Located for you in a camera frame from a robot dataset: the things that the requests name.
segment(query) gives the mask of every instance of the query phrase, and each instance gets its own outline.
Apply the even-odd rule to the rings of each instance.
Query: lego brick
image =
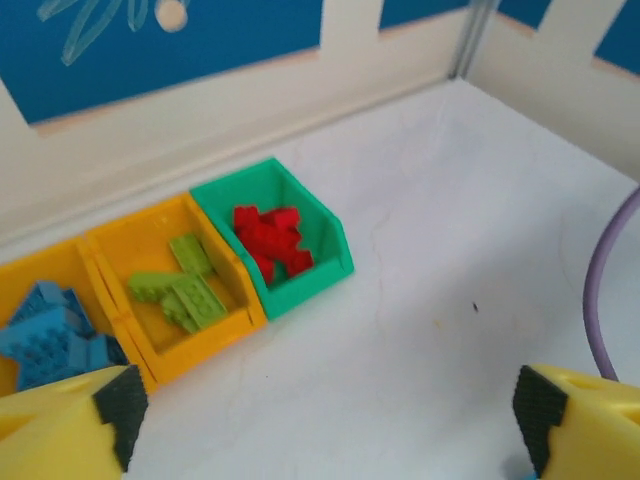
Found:
[[[354,271],[340,220],[275,158],[196,187],[191,195],[245,264],[269,320]],[[311,252],[314,267],[294,278],[276,274],[273,283],[267,285],[257,263],[234,232],[233,210],[238,205],[255,205],[262,212],[295,207],[300,215],[300,249]]]
[[[9,320],[9,325],[15,325],[42,311],[56,306],[66,306],[67,304],[67,299],[64,297],[60,287],[54,282],[36,282]]]
[[[78,317],[65,307],[41,312],[26,321],[0,330],[0,354],[23,361],[28,345],[59,341],[60,336],[66,335],[78,323]]]
[[[183,273],[135,272],[129,277],[129,291],[139,302],[159,302],[171,291],[171,284]]]
[[[180,279],[171,288],[199,328],[208,327],[227,313],[220,299],[200,275]]]
[[[65,288],[62,293],[67,301],[69,296],[66,292],[72,289],[95,331],[113,334],[116,329],[122,328],[120,324],[112,324],[110,321],[110,318],[115,319],[114,312],[117,310],[103,277],[98,272],[94,255],[88,251],[86,240],[80,237],[57,243],[0,266],[0,328],[7,325],[10,317],[25,300],[27,292],[41,279]],[[68,308],[80,318],[80,325],[86,327],[82,315],[73,304],[69,304]],[[127,356],[133,357],[133,363],[143,363],[128,333],[124,333],[119,341],[127,345]],[[41,351],[46,351],[44,345],[46,343],[43,342]],[[145,381],[152,391],[157,384],[147,372],[148,369],[145,370]],[[16,392],[20,376],[24,376],[20,364],[12,358],[0,355],[0,397]]]
[[[281,230],[295,229],[300,223],[300,212],[295,207],[274,208],[260,215],[260,220]]]
[[[46,332],[31,335],[26,342],[14,348],[13,358],[20,363],[17,391],[87,371],[87,340],[78,336],[66,323],[50,324],[49,327]]]
[[[262,223],[242,229],[238,232],[238,238],[248,252],[284,263],[295,255],[296,245],[300,241],[296,232],[279,230]]]
[[[171,239],[169,246],[183,272],[207,275],[213,271],[207,254],[193,233]]]
[[[220,321],[194,334],[167,321],[162,305],[135,302],[127,294],[127,281],[135,272],[177,272],[168,243],[188,233],[200,239],[215,270],[207,283],[228,309]],[[98,227],[87,233],[87,241],[117,308],[110,317],[116,337],[126,333],[131,338],[159,384],[266,325],[246,267],[189,194]]]
[[[73,332],[67,335],[68,338],[68,360],[67,367],[77,370],[78,373],[86,373],[89,364],[89,345],[86,340]]]
[[[107,337],[100,334],[89,340],[87,345],[87,372],[112,366],[107,349]]]
[[[113,365],[129,365],[129,360],[124,353],[124,349],[115,337],[105,335],[107,341],[107,355]]]
[[[67,288],[62,291],[62,295],[67,300],[67,308],[75,313],[80,319],[78,334],[85,338],[93,336],[96,333],[96,330],[93,328],[89,315],[87,315],[87,312],[82,306],[75,290],[73,288]]]
[[[236,206],[233,209],[233,228],[236,230],[250,227],[260,221],[258,207],[249,205],[246,207]]]
[[[311,252],[309,250],[297,251],[287,262],[286,268],[289,277],[295,277],[313,268]]]
[[[196,333],[199,330],[198,324],[191,318],[175,292],[169,292],[160,302],[160,306],[170,322],[180,325],[189,333]]]
[[[250,252],[250,253],[251,253],[251,256],[253,257],[253,260],[256,262],[256,265],[258,265],[258,268],[260,269],[260,273],[262,273],[262,277],[264,278],[265,283],[267,285],[270,285],[271,283],[273,283],[274,273],[275,273],[275,262],[270,258],[263,257],[262,255],[257,254],[255,252]]]

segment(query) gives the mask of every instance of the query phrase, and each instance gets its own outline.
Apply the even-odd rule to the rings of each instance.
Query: blue lego brick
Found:
[[[57,306],[66,306],[67,303],[58,285],[53,282],[36,282],[8,323],[17,325],[40,312]]]
[[[113,365],[127,365],[129,363],[120,344],[111,335],[98,334],[89,340],[88,345],[87,371],[92,372]]]
[[[69,352],[67,357],[67,367],[80,372],[87,372],[89,365],[89,342],[84,338],[76,335],[74,332],[70,332],[69,339]]]
[[[88,341],[70,328],[60,334],[50,333],[49,338],[31,337],[23,346],[17,390],[39,387],[86,373]]]
[[[67,308],[69,308],[69,310],[71,310],[80,318],[81,326],[78,331],[78,334],[82,335],[85,338],[89,338],[95,335],[96,331],[93,328],[93,325],[91,325],[89,316],[87,315],[87,312],[84,310],[84,307],[82,306],[82,303],[80,303],[80,299],[76,295],[76,292],[73,290],[73,288],[68,288],[64,290],[62,292],[62,295],[64,296],[64,298],[68,303]]]
[[[98,334],[89,340],[89,359],[87,363],[88,371],[100,370],[101,368],[110,367],[112,365],[109,360],[109,352],[107,350],[107,337]]]
[[[0,354],[22,361],[26,351],[52,344],[55,350],[58,343],[66,343],[66,334],[73,325],[79,323],[78,317],[65,307],[56,307],[41,312],[27,321],[0,330]]]
[[[109,355],[109,360],[111,363],[115,365],[129,365],[129,360],[127,360],[127,356],[124,354],[122,347],[111,335],[107,335],[107,352]]]

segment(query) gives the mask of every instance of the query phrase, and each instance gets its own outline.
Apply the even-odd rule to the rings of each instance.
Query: storage bin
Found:
[[[98,267],[86,242],[73,238],[0,267],[0,327],[6,326],[12,314],[39,280],[73,288],[92,325],[99,333],[117,338],[130,363],[137,364],[147,393],[157,384],[128,332],[121,328],[119,314],[102,281]],[[15,393],[18,365],[0,357],[0,396]]]
[[[275,158],[196,187],[191,194],[246,265],[269,320],[354,271],[340,220]],[[291,279],[280,272],[267,286],[256,262],[234,233],[233,209],[238,205],[256,205],[261,212],[296,207],[301,217],[301,247],[311,251],[315,266]]]
[[[207,281],[227,309],[195,334],[169,322],[159,304],[136,301],[127,287],[135,272],[180,272],[169,241],[188,233],[202,242],[215,270]],[[267,323],[243,263],[188,193],[97,227],[87,239],[117,308],[113,321],[129,332],[159,384]]]

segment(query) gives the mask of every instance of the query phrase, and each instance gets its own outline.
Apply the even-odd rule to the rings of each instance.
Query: white table surface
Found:
[[[518,370],[596,373],[582,282],[634,182],[456,81],[163,192],[270,153],[342,219],[356,273],[155,394],[126,478],[529,474],[511,410]],[[601,299],[612,360],[632,384],[638,238],[640,218]]]

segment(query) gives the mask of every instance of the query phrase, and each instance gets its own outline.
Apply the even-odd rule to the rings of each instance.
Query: purple cable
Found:
[[[640,187],[629,195],[620,206],[616,214],[609,221],[607,228],[602,232],[600,240],[589,262],[587,277],[584,281],[584,292],[582,296],[582,313],[584,316],[584,327],[587,332],[587,340],[591,353],[596,361],[600,375],[609,380],[618,380],[616,371],[611,364],[609,354],[604,346],[602,333],[600,332],[600,319],[598,318],[598,293],[600,282],[604,273],[609,253],[613,249],[620,232],[624,229],[629,219],[636,210],[640,208]]]

